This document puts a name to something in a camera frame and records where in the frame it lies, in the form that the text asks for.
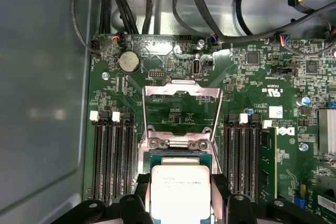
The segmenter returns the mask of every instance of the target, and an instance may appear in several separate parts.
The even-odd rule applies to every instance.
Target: motherboard
[[[112,37],[96,35],[92,45]],[[315,52],[325,41],[289,45]],[[134,192],[157,155],[198,156],[232,193],[260,204],[285,198],[335,222],[335,108],[334,52],[125,35],[91,55],[84,199],[110,205]],[[196,140],[181,143],[185,136]]]

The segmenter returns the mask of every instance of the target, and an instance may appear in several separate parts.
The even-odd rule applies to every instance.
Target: mounting screw
[[[92,203],[92,204],[89,205],[89,208],[94,208],[94,207],[97,207],[97,206],[98,206],[97,203]]]
[[[244,200],[244,197],[242,195],[236,195],[235,199],[239,200],[239,201],[242,201],[242,200]]]
[[[204,48],[205,47],[205,40],[203,40],[203,39],[200,39],[198,42],[197,42],[197,46],[199,47],[199,48]]]
[[[302,152],[305,152],[309,149],[309,145],[306,144],[306,143],[300,143],[299,144],[299,150],[302,151]]]
[[[110,74],[107,72],[103,72],[101,74],[101,77],[103,78],[104,81],[107,81],[110,78]]]
[[[284,207],[285,206],[285,203],[283,203],[282,201],[280,200],[276,200],[273,202],[274,205],[276,205],[277,207]]]
[[[208,143],[206,141],[199,141],[198,148],[200,150],[206,150],[208,148]]]
[[[155,139],[152,139],[149,141],[149,147],[150,148],[157,148],[159,146],[159,142]]]

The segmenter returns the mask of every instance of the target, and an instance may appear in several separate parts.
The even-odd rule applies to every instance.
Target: blue capacitor
[[[296,100],[296,104],[298,106],[309,106],[310,105],[310,98],[309,97],[299,97]]]
[[[253,114],[253,109],[247,109],[246,113],[247,113],[248,115],[252,115],[252,114]]]

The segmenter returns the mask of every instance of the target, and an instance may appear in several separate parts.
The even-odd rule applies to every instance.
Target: ram slot
[[[113,187],[113,177],[112,177],[112,158],[113,158],[113,146],[112,146],[112,126],[106,126],[106,148],[105,148],[105,175],[106,179],[104,181],[104,198],[106,202],[106,206],[112,204],[112,195],[111,188]]]
[[[103,145],[103,126],[96,125],[94,127],[94,139],[95,139],[95,149],[94,149],[94,167],[93,167],[93,198],[102,198],[102,178],[101,178],[101,167],[102,167],[102,145]]]
[[[239,182],[240,182],[240,192],[243,194],[245,192],[246,184],[245,184],[245,173],[246,173],[246,165],[245,165],[245,160],[246,160],[246,142],[247,142],[247,136],[246,136],[246,125],[243,124],[240,126],[240,177],[239,177]]]
[[[124,126],[124,138],[125,143],[124,153],[124,194],[132,193],[132,164],[133,164],[133,125],[126,123]]]
[[[256,198],[256,188],[257,188],[257,162],[258,162],[258,134],[259,128],[257,124],[251,124],[248,128],[248,140],[246,146],[246,195],[250,196],[252,199]]]
[[[257,174],[259,174],[259,144],[260,144],[260,129],[261,125],[260,123],[256,124],[256,127],[254,129],[254,134],[253,134],[253,144],[254,144],[254,153],[255,153],[255,158],[254,158],[254,167],[253,167],[253,193],[252,197],[253,199],[257,200],[257,195],[258,195],[258,178]]]
[[[223,174],[229,179],[229,165],[230,165],[230,130],[228,125],[224,127],[223,134]]]
[[[123,127],[117,125],[113,127],[113,193],[112,197],[120,195],[122,179],[122,133]]]
[[[229,138],[228,138],[230,147],[229,147],[229,184],[230,184],[230,191],[235,190],[235,127],[232,124],[229,127]]]
[[[235,127],[235,140],[234,140],[234,170],[233,170],[233,174],[235,176],[234,179],[234,185],[235,185],[235,189],[234,189],[234,193],[240,193],[241,190],[241,184],[240,184],[240,165],[241,165],[241,133],[240,133],[240,128]]]

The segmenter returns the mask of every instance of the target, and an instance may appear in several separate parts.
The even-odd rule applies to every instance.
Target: usb port
[[[193,60],[193,74],[199,74],[200,73],[200,63],[199,59]]]

